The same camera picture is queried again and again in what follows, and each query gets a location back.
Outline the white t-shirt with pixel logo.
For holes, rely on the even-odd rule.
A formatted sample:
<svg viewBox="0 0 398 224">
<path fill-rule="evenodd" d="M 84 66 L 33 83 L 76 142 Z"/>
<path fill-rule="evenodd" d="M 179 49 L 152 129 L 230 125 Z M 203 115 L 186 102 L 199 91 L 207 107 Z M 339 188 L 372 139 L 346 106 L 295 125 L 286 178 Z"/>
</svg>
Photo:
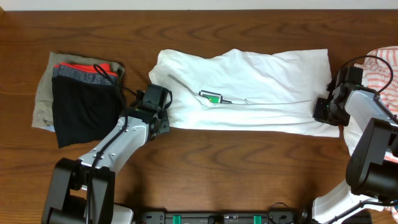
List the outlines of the white t-shirt with pixel logo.
<svg viewBox="0 0 398 224">
<path fill-rule="evenodd" d="M 325 49 L 272 55 L 233 49 L 213 58 L 163 50 L 149 78 L 172 92 L 167 112 L 174 128 L 340 134 L 312 116 L 331 80 Z"/>
</svg>

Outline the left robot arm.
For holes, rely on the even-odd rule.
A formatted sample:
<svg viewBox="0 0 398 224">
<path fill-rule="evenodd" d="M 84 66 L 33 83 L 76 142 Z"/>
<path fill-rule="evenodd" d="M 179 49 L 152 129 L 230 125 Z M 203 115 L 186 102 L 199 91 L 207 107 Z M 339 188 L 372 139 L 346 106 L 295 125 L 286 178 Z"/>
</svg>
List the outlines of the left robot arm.
<svg viewBox="0 0 398 224">
<path fill-rule="evenodd" d="M 114 202 L 116 175 L 147 141 L 168 131 L 172 92 L 150 84 L 125 106 L 111 132 L 77 160 L 60 159 L 52 173 L 41 222 L 132 223 L 131 208 Z"/>
</svg>

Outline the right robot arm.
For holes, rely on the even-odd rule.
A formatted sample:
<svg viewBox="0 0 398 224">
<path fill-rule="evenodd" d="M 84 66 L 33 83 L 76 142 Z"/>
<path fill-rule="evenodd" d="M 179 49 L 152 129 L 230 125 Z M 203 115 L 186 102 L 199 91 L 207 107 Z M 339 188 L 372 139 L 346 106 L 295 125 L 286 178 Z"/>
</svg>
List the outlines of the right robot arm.
<svg viewBox="0 0 398 224">
<path fill-rule="evenodd" d="M 370 209 L 397 205 L 397 118 L 383 105 L 376 90 L 362 85 L 363 69 L 342 68 L 327 86 L 327 98 L 318 98 L 315 121 L 347 126 L 354 119 L 362 135 L 346 168 L 342 183 L 303 212 L 306 223 L 343 223 Z"/>
</svg>

